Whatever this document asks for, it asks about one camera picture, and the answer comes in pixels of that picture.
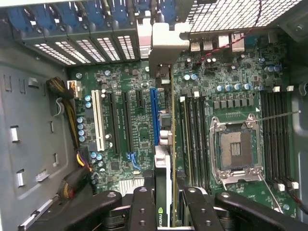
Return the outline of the silver chipset heatsink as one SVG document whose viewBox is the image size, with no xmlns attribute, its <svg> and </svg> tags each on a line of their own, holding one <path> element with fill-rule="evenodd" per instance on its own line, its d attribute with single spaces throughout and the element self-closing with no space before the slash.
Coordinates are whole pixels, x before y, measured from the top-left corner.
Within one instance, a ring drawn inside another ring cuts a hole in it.
<svg viewBox="0 0 308 231">
<path fill-rule="evenodd" d="M 119 181 L 119 192 L 122 196 L 125 196 L 127 193 L 133 193 L 135 188 L 141 187 L 144 185 L 144 178 L 133 178 L 128 180 Z"/>
</svg>

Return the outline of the blue SATA connector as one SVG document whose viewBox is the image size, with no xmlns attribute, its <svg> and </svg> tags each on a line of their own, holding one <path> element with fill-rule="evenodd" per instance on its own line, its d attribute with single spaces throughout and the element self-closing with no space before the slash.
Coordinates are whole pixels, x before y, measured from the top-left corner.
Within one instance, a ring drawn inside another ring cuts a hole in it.
<svg viewBox="0 0 308 231">
<path fill-rule="evenodd" d="M 137 164 L 135 152 L 127 153 L 127 159 L 132 163 L 134 169 L 141 170 L 141 167 Z"/>
</svg>

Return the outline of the black RAM slot bank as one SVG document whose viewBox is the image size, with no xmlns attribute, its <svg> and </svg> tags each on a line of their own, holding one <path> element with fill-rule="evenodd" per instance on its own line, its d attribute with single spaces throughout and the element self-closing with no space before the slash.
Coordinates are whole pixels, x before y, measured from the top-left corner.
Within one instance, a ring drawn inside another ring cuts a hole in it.
<svg viewBox="0 0 308 231">
<path fill-rule="evenodd" d="M 181 132 L 184 172 L 191 186 L 211 192 L 210 163 L 207 148 L 207 131 L 204 113 L 205 101 L 183 95 L 179 102 L 179 126 Z"/>
<path fill-rule="evenodd" d="M 262 118 L 292 112 L 290 93 L 266 92 L 260 94 Z M 265 178 L 280 192 L 298 188 L 292 170 L 294 159 L 291 151 L 292 115 L 262 121 L 265 158 Z"/>
</svg>

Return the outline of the metal CPU socket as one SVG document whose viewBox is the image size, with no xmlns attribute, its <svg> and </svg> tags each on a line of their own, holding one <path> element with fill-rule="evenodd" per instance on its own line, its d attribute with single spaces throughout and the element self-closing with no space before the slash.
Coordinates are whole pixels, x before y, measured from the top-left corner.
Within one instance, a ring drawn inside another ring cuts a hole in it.
<svg viewBox="0 0 308 231">
<path fill-rule="evenodd" d="M 261 181 L 263 154 L 260 141 L 259 124 L 254 113 L 237 121 L 212 117 L 208 144 L 215 182 L 225 186 L 240 181 Z"/>
</svg>

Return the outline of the thin socket locking lever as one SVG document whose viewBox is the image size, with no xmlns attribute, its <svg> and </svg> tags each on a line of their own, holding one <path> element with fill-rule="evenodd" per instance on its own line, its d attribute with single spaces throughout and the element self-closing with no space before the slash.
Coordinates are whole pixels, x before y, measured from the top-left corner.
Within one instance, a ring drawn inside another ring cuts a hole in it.
<svg viewBox="0 0 308 231">
<path fill-rule="evenodd" d="M 274 204 L 274 210 L 283 214 L 283 211 L 282 211 L 282 209 L 279 205 L 279 202 L 277 201 L 276 197 L 274 196 L 270 186 L 267 184 L 266 180 L 264 179 L 264 177 L 261 174 L 259 174 L 259 178 L 265 183 L 265 185 L 266 185 L 266 187 L 267 187 L 267 189 L 270 193 L 270 196 L 271 196 L 273 204 Z"/>
<path fill-rule="evenodd" d="M 279 114 L 279 115 L 274 115 L 274 116 L 272 115 L 272 116 L 268 116 L 268 117 L 265 117 L 265 118 L 256 119 L 255 122 L 265 121 L 265 120 L 270 120 L 270 119 L 274 119 L 274 118 L 290 116 L 290 115 L 300 114 L 300 113 L 301 113 L 301 110 L 294 111 L 294 112 L 287 112 L 287 113 L 282 113 L 282 114 Z"/>
</svg>

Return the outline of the long black expansion slot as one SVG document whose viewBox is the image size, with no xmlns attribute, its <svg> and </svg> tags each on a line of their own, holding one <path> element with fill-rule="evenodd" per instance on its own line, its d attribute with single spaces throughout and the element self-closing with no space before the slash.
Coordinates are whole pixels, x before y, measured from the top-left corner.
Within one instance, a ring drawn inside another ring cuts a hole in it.
<svg viewBox="0 0 308 231">
<path fill-rule="evenodd" d="M 123 116 L 124 116 L 125 134 L 126 134 L 127 152 L 132 153 L 134 152 L 134 144 L 132 137 L 132 122 L 130 113 L 129 93 L 127 91 L 122 92 L 122 104 L 123 104 Z"/>
<path fill-rule="evenodd" d="M 120 155 L 120 140 L 119 140 L 119 129 L 118 129 L 118 119 L 116 112 L 116 98 L 113 92 L 108 93 L 109 105 L 110 105 L 110 118 L 111 118 L 111 128 L 113 135 L 113 144 L 115 155 Z"/>
</svg>

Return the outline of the green motherboard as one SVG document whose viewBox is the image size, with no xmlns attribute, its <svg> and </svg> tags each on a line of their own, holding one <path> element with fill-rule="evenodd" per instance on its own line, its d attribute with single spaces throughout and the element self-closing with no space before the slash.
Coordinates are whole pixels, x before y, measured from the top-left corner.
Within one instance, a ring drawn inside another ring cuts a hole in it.
<svg viewBox="0 0 308 231">
<path fill-rule="evenodd" d="M 268 207 L 274 208 L 270 193 L 261 181 L 220 185 L 215 182 L 211 172 L 211 159 L 208 144 L 209 125 L 217 116 L 221 121 L 246 119 L 254 113 L 262 118 L 260 94 L 286 91 L 291 94 L 288 75 L 287 35 L 280 34 L 274 41 L 262 36 L 251 36 L 240 41 L 240 51 L 225 49 L 209 56 L 200 64 L 199 53 L 184 52 L 174 65 L 175 116 L 176 116 L 176 172 L 184 171 L 181 132 L 179 126 L 179 102 L 183 95 L 190 93 L 205 101 L 204 113 L 207 131 L 207 148 L 210 163 L 211 192 L 215 194 L 224 189 L 234 191 Z M 70 72 L 72 80 L 82 84 L 82 99 L 76 99 L 77 138 L 80 144 L 82 161 L 87 161 L 92 170 L 89 178 L 93 193 L 105 190 L 119 191 L 119 181 L 144 178 L 146 170 L 154 169 L 154 132 L 151 112 L 150 88 L 155 81 L 150 77 L 147 61 L 124 64 L 109 64 L 77 67 Z M 142 90 L 144 107 L 137 108 L 135 90 Z M 101 92 L 103 123 L 105 131 L 105 151 L 97 151 L 92 90 Z M 122 92 L 129 93 L 132 137 L 137 164 L 141 170 L 133 168 L 127 159 L 127 143 L 123 116 Z M 120 155 L 115 155 L 110 118 L 108 93 L 113 92 L 116 100 Z M 265 158 L 262 121 L 258 121 L 260 143 L 263 154 L 263 172 L 265 178 Z M 296 217 L 294 194 L 298 188 L 280 192 L 268 184 L 284 214 Z"/>
</svg>

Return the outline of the blue expansion slot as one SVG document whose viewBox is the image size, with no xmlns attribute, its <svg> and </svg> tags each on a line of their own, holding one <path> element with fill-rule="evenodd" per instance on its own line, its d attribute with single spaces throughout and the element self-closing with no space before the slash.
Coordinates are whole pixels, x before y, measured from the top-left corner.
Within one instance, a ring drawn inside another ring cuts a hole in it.
<svg viewBox="0 0 308 231">
<path fill-rule="evenodd" d="M 153 131 L 154 131 L 154 145 L 157 146 L 159 144 L 159 107 L 158 107 L 158 89 L 150 88 L 150 99 L 151 99 L 151 112 L 153 119 Z"/>
</svg>

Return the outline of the white expansion slot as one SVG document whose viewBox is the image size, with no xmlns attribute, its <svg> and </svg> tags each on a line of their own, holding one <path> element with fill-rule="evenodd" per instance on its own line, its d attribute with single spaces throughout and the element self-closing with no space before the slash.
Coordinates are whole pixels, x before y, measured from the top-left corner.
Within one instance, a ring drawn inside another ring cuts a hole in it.
<svg viewBox="0 0 308 231">
<path fill-rule="evenodd" d="M 97 151 L 103 152 L 105 151 L 105 131 L 103 123 L 101 92 L 99 90 L 92 90 L 91 96 L 92 96 L 92 107 L 93 107 Z"/>
</svg>

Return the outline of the short black expansion slot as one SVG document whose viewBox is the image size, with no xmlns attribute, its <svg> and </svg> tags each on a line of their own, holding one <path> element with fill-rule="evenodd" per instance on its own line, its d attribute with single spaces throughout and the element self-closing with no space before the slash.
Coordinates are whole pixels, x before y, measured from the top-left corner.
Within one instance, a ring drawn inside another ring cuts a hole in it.
<svg viewBox="0 0 308 231">
<path fill-rule="evenodd" d="M 143 108 L 144 107 L 144 101 L 143 101 L 143 93 L 142 90 L 135 90 L 135 94 L 136 94 L 136 104 L 137 104 L 137 108 Z"/>
</svg>

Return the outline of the white power connector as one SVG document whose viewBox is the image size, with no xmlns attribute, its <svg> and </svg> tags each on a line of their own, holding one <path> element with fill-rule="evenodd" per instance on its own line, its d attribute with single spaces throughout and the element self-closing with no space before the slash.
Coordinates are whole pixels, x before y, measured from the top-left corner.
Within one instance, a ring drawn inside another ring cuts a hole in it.
<svg viewBox="0 0 308 231">
<path fill-rule="evenodd" d="M 82 84 L 77 80 L 68 80 L 67 88 L 73 93 L 75 99 L 82 99 Z"/>
</svg>

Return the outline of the open black PC case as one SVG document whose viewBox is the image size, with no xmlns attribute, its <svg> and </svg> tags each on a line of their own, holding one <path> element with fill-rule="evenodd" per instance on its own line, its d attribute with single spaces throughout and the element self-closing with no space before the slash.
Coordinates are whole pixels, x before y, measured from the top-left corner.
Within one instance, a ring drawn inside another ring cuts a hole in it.
<svg viewBox="0 0 308 231">
<path fill-rule="evenodd" d="M 70 72 L 149 65 L 155 23 L 179 25 L 190 43 L 181 54 L 199 53 L 200 64 L 251 36 L 288 36 L 291 110 L 301 110 L 292 115 L 293 218 L 308 231 L 308 0 L 0 0 L 0 231 L 28 231 L 52 206 L 97 194 L 79 153 Z M 195 231 L 181 206 L 177 183 L 176 226 L 157 231 Z"/>
</svg>

